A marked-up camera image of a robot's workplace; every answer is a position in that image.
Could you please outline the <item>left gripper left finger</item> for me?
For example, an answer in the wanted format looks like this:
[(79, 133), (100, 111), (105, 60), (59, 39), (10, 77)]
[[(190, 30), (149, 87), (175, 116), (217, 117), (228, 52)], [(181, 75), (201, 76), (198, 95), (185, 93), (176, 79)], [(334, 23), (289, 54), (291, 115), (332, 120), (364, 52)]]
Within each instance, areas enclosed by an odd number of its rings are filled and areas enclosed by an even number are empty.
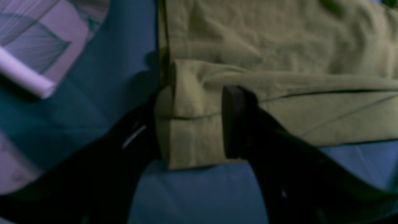
[(154, 108), (151, 97), (38, 180), (1, 196), (1, 218), (16, 224), (126, 224), (141, 175), (160, 158)]

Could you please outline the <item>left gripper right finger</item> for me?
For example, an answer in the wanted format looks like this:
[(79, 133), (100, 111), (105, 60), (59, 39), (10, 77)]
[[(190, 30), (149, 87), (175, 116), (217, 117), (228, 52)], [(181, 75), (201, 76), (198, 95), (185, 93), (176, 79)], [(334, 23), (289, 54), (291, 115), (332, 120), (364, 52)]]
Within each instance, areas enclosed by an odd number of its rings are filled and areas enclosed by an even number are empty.
[(225, 156), (253, 169), (270, 224), (396, 224), (397, 191), (351, 174), (289, 133), (241, 86), (224, 86)]

